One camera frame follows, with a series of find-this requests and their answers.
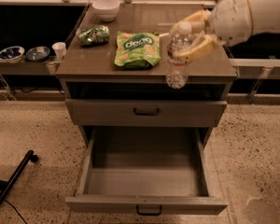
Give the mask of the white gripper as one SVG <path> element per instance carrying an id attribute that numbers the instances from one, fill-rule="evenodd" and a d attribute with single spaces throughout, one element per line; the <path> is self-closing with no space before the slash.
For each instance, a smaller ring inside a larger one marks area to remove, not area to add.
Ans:
<path id="1" fill-rule="evenodd" d="M 210 12 L 207 9 L 196 11 L 178 21 L 172 28 L 187 22 L 193 32 L 209 28 L 215 35 L 198 35 L 191 45 L 177 52 L 177 58 L 182 62 L 192 62 L 213 52 L 217 46 L 217 37 L 227 46 L 232 47 L 246 42 L 252 34 L 252 19 L 247 0 L 223 0 Z"/>

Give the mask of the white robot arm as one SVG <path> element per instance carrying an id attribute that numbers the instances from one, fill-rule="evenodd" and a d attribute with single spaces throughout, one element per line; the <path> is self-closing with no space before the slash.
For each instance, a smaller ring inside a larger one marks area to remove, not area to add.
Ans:
<path id="1" fill-rule="evenodd" d="M 220 45 L 233 47 L 264 33 L 280 33 L 280 0 L 223 0 L 177 22 L 169 32 L 168 50 L 190 63 Z"/>

